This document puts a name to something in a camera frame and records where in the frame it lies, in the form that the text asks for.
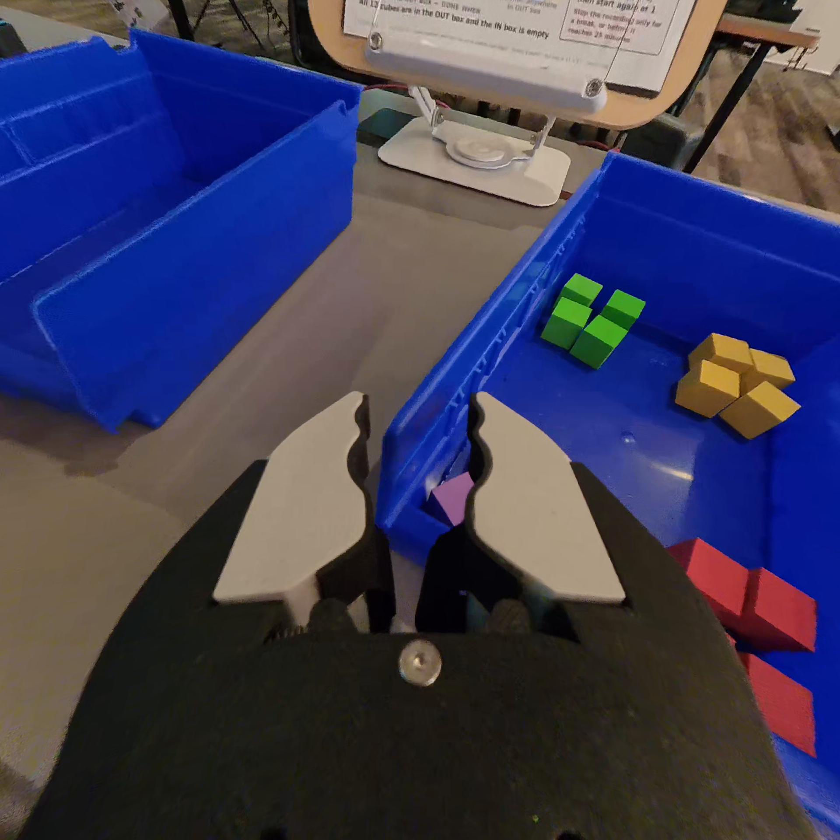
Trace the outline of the black box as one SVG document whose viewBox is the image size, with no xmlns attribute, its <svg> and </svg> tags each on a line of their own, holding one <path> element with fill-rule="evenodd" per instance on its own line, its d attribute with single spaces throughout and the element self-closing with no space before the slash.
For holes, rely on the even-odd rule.
<svg viewBox="0 0 840 840">
<path fill-rule="evenodd" d="M 684 171 L 704 130 L 671 114 L 661 114 L 627 132 L 622 153 L 665 168 Z"/>
</svg>

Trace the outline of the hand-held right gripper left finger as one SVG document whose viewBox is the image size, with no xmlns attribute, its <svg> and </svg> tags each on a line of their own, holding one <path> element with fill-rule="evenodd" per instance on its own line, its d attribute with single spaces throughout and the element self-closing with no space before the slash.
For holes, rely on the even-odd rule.
<svg viewBox="0 0 840 840">
<path fill-rule="evenodd" d="M 370 433 L 369 397 L 350 392 L 275 448 L 217 580 L 216 603 L 278 602 L 304 627 L 322 601 L 349 607 L 363 599 L 369 632 L 390 630 L 391 553 L 364 485 Z"/>
</svg>

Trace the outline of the blue plastic bin with cubes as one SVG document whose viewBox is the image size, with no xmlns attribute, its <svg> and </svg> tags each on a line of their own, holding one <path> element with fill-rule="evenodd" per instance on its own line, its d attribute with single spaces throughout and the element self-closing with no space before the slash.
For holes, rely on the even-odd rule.
<svg viewBox="0 0 840 840">
<path fill-rule="evenodd" d="M 443 534 L 427 513 L 466 467 L 469 395 L 487 391 L 585 464 L 663 544 L 701 538 L 816 601 L 815 652 L 771 653 L 809 689 L 815 751 L 776 742 L 805 811 L 838 838 L 838 221 L 609 154 L 404 404 L 383 439 L 377 521 L 418 564 Z M 594 371 L 540 339 L 562 285 L 646 302 Z M 783 356 L 793 417 L 749 442 L 673 404 L 710 333 Z"/>
</svg>

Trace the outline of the instruction sheet on wooden board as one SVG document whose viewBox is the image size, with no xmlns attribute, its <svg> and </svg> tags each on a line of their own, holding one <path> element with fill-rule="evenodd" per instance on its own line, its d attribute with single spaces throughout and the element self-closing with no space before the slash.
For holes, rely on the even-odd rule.
<svg viewBox="0 0 840 840">
<path fill-rule="evenodd" d="M 503 92 L 488 82 L 462 80 L 453 70 L 434 70 L 420 74 L 408 70 L 377 70 L 365 57 L 365 40 L 343 32 L 344 2 L 310 1 L 309 14 L 321 46 L 344 69 L 568 122 L 586 123 L 609 130 L 631 130 L 666 112 L 688 88 L 706 54 L 711 37 L 716 33 L 725 6 L 725 1 L 695 2 L 668 75 L 655 98 L 640 98 L 609 90 L 605 106 L 592 115 L 578 108 L 541 104 L 522 88 Z"/>
</svg>

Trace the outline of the dark flat device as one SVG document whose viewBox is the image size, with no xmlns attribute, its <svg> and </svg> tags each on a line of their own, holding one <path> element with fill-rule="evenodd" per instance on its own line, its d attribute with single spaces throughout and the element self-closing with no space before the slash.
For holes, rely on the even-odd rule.
<svg viewBox="0 0 840 840">
<path fill-rule="evenodd" d="M 378 150 L 414 119 L 411 113 L 393 108 L 380 108 L 360 121 L 356 141 L 358 144 Z"/>
</svg>

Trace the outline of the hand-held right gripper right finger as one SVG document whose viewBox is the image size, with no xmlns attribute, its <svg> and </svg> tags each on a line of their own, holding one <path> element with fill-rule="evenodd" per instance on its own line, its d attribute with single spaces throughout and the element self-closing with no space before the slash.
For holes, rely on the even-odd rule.
<svg viewBox="0 0 840 840">
<path fill-rule="evenodd" d="M 467 631 L 469 600 L 523 613 L 559 632 L 564 602 L 621 606 L 626 593 L 572 462 L 552 439 L 488 392 L 469 399 L 464 520 L 439 538 L 415 613 L 420 632 Z"/>
</svg>

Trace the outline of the white stand base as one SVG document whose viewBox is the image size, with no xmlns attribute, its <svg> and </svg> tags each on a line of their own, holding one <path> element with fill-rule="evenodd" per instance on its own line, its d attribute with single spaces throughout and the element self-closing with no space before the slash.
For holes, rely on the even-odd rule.
<svg viewBox="0 0 840 840">
<path fill-rule="evenodd" d="M 379 150 L 395 168 L 530 207 L 551 207 L 564 191 L 571 158 L 547 146 L 550 119 L 531 140 L 458 122 L 428 89 L 408 88 L 420 110 Z"/>
</svg>

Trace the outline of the green wooden cube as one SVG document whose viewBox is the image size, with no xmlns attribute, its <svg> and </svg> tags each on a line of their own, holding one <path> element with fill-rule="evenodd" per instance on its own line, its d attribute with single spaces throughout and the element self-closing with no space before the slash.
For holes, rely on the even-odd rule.
<svg viewBox="0 0 840 840">
<path fill-rule="evenodd" d="M 568 297 L 560 297 L 542 328 L 540 338 L 562 350 L 570 350 L 591 315 L 591 307 Z"/>
<path fill-rule="evenodd" d="M 601 283 L 576 272 L 561 288 L 560 297 L 571 300 L 585 308 L 591 308 L 602 289 L 603 285 Z"/>
<path fill-rule="evenodd" d="M 623 290 L 614 290 L 601 315 L 607 321 L 629 331 L 642 315 L 646 301 Z"/>
<path fill-rule="evenodd" d="M 628 330 L 599 314 L 580 332 L 570 348 L 570 355 L 598 370 L 627 336 Z"/>
</svg>

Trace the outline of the purple wooden cube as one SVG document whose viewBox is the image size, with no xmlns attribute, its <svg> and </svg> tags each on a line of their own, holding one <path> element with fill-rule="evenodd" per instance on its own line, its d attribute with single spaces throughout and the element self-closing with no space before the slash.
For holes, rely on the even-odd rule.
<svg viewBox="0 0 840 840">
<path fill-rule="evenodd" d="M 465 519 L 467 497 L 474 486 L 469 472 L 444 480 L 433 488 L 425 502 L 426 512 L 448 528 Z"/>
</svg>

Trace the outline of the printed instruction sheet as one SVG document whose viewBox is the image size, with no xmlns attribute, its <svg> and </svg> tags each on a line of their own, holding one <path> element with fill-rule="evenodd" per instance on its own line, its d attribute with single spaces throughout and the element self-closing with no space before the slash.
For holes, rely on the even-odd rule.
<svg viewBox="0 0 840 840">
<path fill-rule="evenodd" d="M 690 1 L 352 1 L 345 35 L 382 39 L 382 52 L 420 48 L 435 63 L 455 56 L 493 70 L 513 67 L 661 91 L 696 3 Z"/>
</svg>

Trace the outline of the wooden table black legs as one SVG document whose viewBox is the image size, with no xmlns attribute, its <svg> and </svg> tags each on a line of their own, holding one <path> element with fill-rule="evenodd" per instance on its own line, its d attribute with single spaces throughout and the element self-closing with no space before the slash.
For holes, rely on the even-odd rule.
<svg viewBox="0 0 840 840">
<path fill-rule="evenodd" d="M 744 93 L 749 89 L 751 82 L 772 49 L 780 52 L 790 49 L 808 51 L 818 47 L 821 36 L 817 29 L 806 28 L 803 31 L 798 31 L 793 28 L 792 24 L 729 13 L 723 14 L 695 76 L 693 76 L 681 98 L 672 106 L 670 112 L 676 117 L 683 113 L 700 81 L 711 68 L 712 61 L 722 49 L 728 46 L 753 46 L 754 50 L 709 121 L 693 154 L 682 168 L 682 172 L 690 175 L 695 171 L 733 110 L 741 101 Z"/>
</svg>

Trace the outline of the white clip bar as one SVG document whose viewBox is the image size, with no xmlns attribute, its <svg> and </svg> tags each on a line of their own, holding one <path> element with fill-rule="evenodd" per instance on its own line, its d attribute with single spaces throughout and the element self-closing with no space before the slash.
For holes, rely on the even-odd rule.
<svg viewBox="0 0 840 840">
<path fill-rule="evenodd" d="M 438 35 L 376 28 L 364 57 L 393 77 L 410 77 L 442 88 L 492 95 L 499 102 L 528 105 L 549 116 L 576 111 L 592 115 L 607 104 L 603 79 L 540 58 L 511 58 L 488 45 Z"/>
</svg>

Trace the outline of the empty blue plastic bin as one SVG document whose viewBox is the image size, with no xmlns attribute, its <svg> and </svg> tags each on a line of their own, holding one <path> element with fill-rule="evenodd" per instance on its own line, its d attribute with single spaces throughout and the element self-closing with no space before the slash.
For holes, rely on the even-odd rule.
<svg viewBox="0 0 840 840">
<path fill-rule="evenodd" d="M 144 31 L 1 71 L 2 393 L 159 427 L 349 225 L 363 87 Z"/>
</svg>

